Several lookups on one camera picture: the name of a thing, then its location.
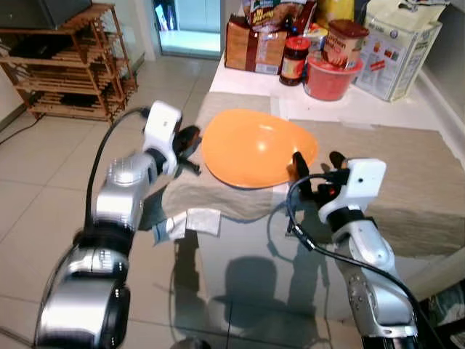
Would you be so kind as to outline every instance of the orange plate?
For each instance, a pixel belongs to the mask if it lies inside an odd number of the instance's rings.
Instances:
[[[289,181],[287,166],[296,151],[310,165],[317,155],[317,140],[289,121],[248,109],[219,113],[202,140],[203,159],[211,173],[241,188],[266,188]]]

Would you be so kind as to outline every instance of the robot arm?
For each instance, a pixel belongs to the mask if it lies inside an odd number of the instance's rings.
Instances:
[[[174,152],[181,112],[155,102],[145,127],[143,153],[113,161],[98,194],[92,227],[57,270],[36,326],[43,348],[116,348],[126,334],[130,293],[128,256],[142,205],[160,174],[177,166]]]
[[[331,160],[335,157],[342,155],[330,156]],[[300,154],[294,154],[294,166],[308,174],[303,161]],[[330,172],[336,178],[334,182],[320,184],[317,193],[304,182],[301,193],[310,193],[310,199],[316,201],[320,221],[333,232],[336,253],[398,278],[391,246],[382,238],[374,220],[364,215],[367,205],[378,196],[386,164],[378,159],[343,158],[335,166],[338,169]],[[342,261],[336,264],[346,281],[364,348],[417,348],[416,322],[404,291],[373,271]]]

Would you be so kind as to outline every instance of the red lid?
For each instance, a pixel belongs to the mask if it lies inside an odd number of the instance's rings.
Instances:
[[[362,38],[370,33],[367,28],[352,20],[332,20],[329,23],[329,29],[349,38]]]
[[[363,68],[363,61],[358,60],[357,64],[355,65],[354,68],[351,69],[344,69],[340,67],[335,67],[331,63],[325,61],[323,58],[319,56],[308,56],[308,63],[312,66],[315,66],[316,68],[319,68],[324,71],[330,71],[334,73],[341,73],[341,74],[350,74],[350,73],[355,73],[357,71],[361,71]]]
[[[295,49],[296,51],[304,51],[309,49],[310,40],[302,38],[301,36],[293,36],[286,40],[286,47],[289,49]]]

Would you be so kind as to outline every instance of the sauce jar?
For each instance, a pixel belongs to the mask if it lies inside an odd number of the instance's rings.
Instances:
[[[354,68],[368,34],[367,28],[351,20],[332,20],[323,47],[323,58],[338,68]]]
[[[300,36],[286,40],[279,81],[288,86],[295,86],[302,80],[302,71],[309,47],[310,40]]]

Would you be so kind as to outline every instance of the glass door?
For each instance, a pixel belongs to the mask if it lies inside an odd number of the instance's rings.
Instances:
[[[153,0],[164,55],[218,58],[220,0]]]

